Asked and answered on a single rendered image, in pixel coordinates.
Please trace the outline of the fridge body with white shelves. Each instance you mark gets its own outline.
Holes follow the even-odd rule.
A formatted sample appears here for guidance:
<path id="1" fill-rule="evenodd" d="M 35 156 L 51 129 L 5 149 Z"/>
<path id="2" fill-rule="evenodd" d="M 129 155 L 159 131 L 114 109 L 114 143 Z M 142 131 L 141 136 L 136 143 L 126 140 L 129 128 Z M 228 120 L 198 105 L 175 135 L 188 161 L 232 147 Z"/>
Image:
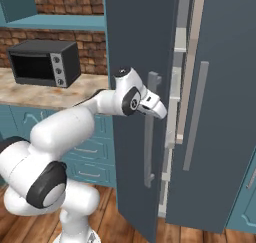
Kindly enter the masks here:
<path id="1" fill-rule="evenodd" d="M 179 0 L 158 216 L 167 214 L 172 155 L 183 143 L 204 0 Z"/>

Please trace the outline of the dark blue fridge door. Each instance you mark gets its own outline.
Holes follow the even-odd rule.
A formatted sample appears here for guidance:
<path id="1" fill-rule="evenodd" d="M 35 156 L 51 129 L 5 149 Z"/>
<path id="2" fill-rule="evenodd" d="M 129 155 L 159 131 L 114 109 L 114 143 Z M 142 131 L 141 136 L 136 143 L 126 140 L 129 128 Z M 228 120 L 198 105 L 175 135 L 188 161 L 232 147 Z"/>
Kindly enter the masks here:
<path id="1" fill-rule="evenodd" d="M 200 63 L 209 62 L 189 171 L 183 163 Z M 227 228 L 256 148 L 256 0 L 204 0 L 183 143 L 172 155 L 166 220 Z"/>

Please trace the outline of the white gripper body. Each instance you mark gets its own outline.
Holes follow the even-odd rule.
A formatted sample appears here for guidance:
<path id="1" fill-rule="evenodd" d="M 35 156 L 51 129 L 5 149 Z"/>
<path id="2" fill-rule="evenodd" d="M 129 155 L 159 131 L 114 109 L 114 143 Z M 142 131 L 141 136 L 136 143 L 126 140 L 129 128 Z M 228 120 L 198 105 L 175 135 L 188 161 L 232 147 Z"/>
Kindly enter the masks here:
<path id="1" fill-rule="evenodd" d="M 138 110 L 144 115 L 150 115 L 158 119 L 164 119 L 167 109 L 160 100 L 140 102 Z"/>

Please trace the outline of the black toaster oven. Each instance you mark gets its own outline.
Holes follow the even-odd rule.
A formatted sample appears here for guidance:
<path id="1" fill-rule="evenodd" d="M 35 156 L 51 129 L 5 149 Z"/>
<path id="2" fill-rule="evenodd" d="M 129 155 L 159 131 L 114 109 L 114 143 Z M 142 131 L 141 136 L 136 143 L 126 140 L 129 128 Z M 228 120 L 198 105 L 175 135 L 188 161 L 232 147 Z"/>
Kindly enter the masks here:
<path id="1" fill-rule="evenodd" d="M 25 40 L 7 55 L 18 84 L 68 88 L 81 75 L 74 41 Z"/>

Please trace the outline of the dark blue freezer door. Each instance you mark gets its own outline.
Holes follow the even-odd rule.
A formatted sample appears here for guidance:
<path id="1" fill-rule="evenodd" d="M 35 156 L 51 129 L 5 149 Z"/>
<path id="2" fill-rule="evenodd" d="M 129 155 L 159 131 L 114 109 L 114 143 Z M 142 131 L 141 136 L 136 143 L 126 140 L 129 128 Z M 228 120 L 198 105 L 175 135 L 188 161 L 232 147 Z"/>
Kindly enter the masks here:
<path id="1" fill-rule="evenodd" d="M 179 0 L 104 0 L 108 72 L 130 66 L 148 82 L 161 77 L 157 94 L 169 104 Z M 145 116 L 139 112 L 113 118 L 118 210 L 149 243 L 156 242 L 159 192 L 167 121 L 154 120 L 151 173 L 144 183 Z"/>

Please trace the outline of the teal tall cupboard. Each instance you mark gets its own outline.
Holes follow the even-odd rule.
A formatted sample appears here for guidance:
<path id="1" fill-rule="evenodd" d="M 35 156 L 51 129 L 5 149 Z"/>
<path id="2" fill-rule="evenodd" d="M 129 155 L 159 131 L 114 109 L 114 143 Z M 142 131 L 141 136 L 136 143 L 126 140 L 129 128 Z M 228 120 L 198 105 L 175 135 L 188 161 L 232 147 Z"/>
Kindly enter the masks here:
<path id="1" fill-rule="evenodd" d="M 256 178 L 250 189 L 246 189 L 256 168 L 256 148 L 252 154 L 242 185 L 237 195 L 227 228 L 256 234 Z"/>

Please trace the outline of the teal drawer front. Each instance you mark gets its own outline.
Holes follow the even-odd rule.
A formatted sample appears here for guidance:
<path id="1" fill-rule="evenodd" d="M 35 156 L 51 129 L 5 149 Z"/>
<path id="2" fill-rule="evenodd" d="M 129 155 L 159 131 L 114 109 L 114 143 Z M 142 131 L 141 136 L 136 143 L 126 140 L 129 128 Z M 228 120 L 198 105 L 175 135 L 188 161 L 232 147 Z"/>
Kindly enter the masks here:
<path id="1" fill-rule="evenodd" d="M 114 144 L 111 139 L 106 138 L 90 138 L 80 145 L 76 146 L 77 148 L 89 149 L 89 150 L 98 150 L 97 153 L 85 153 L 74 150 L 70 150 L 65 158 L 75 159 L 75 160 L 86 160 L 95 163 L 113 165 L 115 163 L 115 153 L 114 153 Z"/>
<path id="2" fill-rule="evenodd" d="M 112 138 L 113 137 L 113 124 L 112 117 L 106 115 L 95 115 L 95 130 L 94 137 Z"/>
<path id="3" fill-rule="evenodd" d="M 65 163 L 70 179 L 101 186 L 116 187 L 116 171 L 114 166 L 68 159 L 65 160 Z M 101 174 L 101 176 L 99 178 L 82 176 L 78 174 L 79 170 L 83 173 Z"/>

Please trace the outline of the teal wall cupboard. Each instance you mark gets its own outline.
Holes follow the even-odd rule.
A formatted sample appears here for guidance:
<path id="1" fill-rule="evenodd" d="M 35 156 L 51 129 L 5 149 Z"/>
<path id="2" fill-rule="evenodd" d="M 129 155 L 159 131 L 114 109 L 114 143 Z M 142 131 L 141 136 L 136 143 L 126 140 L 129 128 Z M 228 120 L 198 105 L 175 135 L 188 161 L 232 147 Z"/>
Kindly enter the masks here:
<path id="1" fill-rule="evenodd" d="M 42 15 L 34 0 L 0 0 L 0 27 L 104 31 L 103 15 Z"/>

